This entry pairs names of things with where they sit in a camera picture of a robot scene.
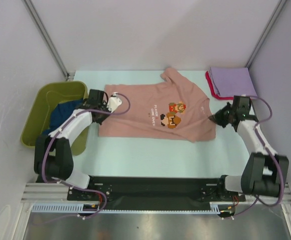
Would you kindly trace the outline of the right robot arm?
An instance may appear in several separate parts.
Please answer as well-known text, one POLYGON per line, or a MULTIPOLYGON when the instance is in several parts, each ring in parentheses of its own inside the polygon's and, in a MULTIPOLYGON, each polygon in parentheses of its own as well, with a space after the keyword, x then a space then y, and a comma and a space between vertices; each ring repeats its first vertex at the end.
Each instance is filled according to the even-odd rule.
POLYGON ((274 197, 279 201, 284 195, 289 159, 271 147, 261 131, 261 123, 269 118, 259 120, 250 113, 254 98, 235 95, 232 103, 227 102, 225 107, 209 117, 209 120, 223 128, 231 125, 249 154, 240 176, 222 176, 224 183, 216 188, 216 195, 222 201, 229 200, 234 192, 274 197))

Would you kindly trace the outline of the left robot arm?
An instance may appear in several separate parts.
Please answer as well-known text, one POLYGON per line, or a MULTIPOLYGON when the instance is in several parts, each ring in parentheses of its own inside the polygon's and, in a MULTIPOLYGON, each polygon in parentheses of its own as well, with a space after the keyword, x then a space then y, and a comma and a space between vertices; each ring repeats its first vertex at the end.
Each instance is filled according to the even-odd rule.
POLYGON ((74 167, 72 145, 92 123, 102 123, 111 112, 109 96, 101 90, 91 89, 88 98, 62 103, 52 112, 53 127, 35 142, 34 171, 45 183, 64 182, 77 187, 85 200, 92 199, 96 187, 90 176, 74 167))

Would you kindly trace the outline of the pink printed t shirt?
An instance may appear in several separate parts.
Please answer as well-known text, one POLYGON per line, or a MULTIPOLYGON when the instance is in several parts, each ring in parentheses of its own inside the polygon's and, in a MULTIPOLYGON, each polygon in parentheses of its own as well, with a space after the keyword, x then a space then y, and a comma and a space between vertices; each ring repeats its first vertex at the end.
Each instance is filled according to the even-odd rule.
POLYGON ((109 116, 100 126, 100 137, 186 140, 192 143, 216 137, 209 117, 210 99, 176 69, 167 68, 157 84, 107 84, 107 94, 120 93, 120 115, 109 116))

